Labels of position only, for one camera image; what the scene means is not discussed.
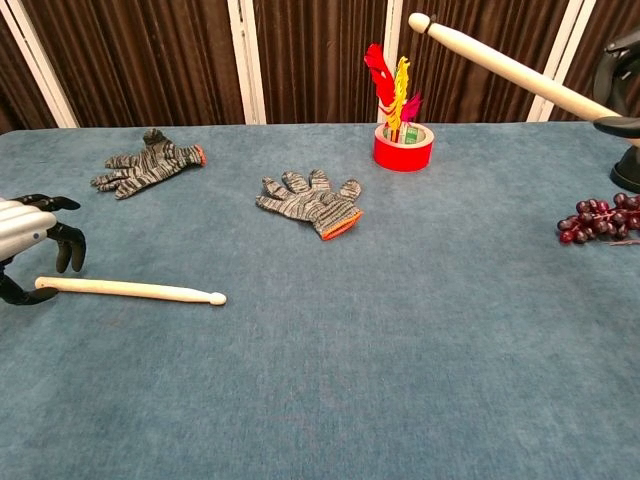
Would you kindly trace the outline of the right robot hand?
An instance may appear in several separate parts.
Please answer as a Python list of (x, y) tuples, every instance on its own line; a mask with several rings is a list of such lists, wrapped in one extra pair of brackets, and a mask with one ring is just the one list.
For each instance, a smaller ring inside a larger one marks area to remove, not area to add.
[(596, 67), (593, 100), (616, 112), (602, 114), (593, 121), (597, 130), (625, 138), (639, 139), (639, 118), (631, 117), (626, 94), (631, 81), (639, 76), (639, 28), (610, 41)]

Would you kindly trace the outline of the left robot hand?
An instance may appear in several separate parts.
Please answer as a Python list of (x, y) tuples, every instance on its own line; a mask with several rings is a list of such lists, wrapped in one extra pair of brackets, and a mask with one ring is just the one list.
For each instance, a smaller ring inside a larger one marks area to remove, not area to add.
[(5, 274), (14, 257), (49, 238), (58, 245), (56, 270), (64, 273), (68, 266), (79, 272), (86, 257), (83, 232), (61, 223), (55, 212), (77, 210), (81, 205), (64, 196), (31, 194), (1, 199), (1, 298), (8, 304), (35, 305), (57, 295), (54, 287), (27, 291)]

